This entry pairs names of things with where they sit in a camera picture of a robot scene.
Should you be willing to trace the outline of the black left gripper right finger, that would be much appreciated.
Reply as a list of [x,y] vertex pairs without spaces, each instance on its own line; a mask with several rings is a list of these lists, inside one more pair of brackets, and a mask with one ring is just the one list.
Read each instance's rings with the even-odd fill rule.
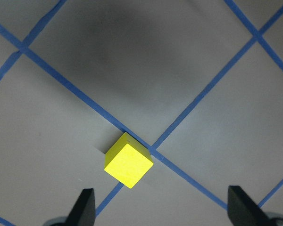
[[267,226],[269,217],[240,186],[228,186],[227,215],[234,226]]

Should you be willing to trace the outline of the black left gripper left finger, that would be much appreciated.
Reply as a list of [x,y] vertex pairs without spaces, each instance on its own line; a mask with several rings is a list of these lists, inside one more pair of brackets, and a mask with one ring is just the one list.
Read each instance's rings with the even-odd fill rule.
[[83,189],[63,226],[93,226],[95,218],[94,189]]

